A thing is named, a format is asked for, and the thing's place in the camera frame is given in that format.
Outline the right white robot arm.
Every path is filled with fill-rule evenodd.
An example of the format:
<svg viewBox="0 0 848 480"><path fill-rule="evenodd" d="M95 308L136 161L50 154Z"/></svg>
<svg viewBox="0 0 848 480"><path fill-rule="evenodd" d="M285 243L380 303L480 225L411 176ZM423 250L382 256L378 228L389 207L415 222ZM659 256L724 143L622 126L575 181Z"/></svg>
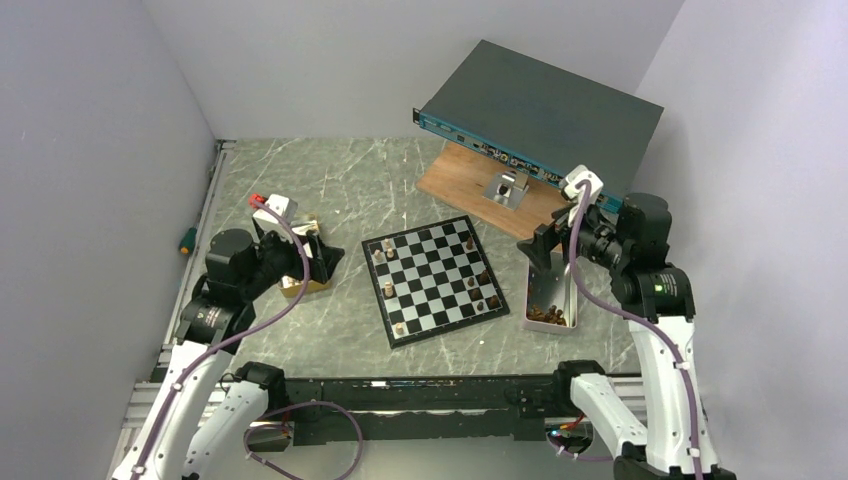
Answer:
<svg viewBox="0 0 848 480"><path fill-rule="evenodd" d="M695 302L686 273L667 259L672 216L660 197L627 196L616 221L582 194L518 248L548 270L560 246L576 289L628 325L637 350L646 421L613 391L596 361L564 361L551 401L587 418L617 479L733 479L710 439L694 364Z"/></svg>

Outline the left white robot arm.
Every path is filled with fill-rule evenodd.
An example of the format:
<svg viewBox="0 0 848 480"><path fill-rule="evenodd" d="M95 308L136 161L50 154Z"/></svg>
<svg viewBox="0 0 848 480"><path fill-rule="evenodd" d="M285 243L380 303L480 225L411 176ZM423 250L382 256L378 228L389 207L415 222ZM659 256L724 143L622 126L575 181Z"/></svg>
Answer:
<svg viewBox="0 0 848 480"><path fill-rule="evenodd" d="M216 234L206 271L179 316L162 385L115 479L206 479L225 444L258 417L279 417L289 403L282 369L248 362L223 402L202 417L241 340L255 331L255 300L284 277L328 281L344 257L309 231L286 239L273 230Z"/></svg>

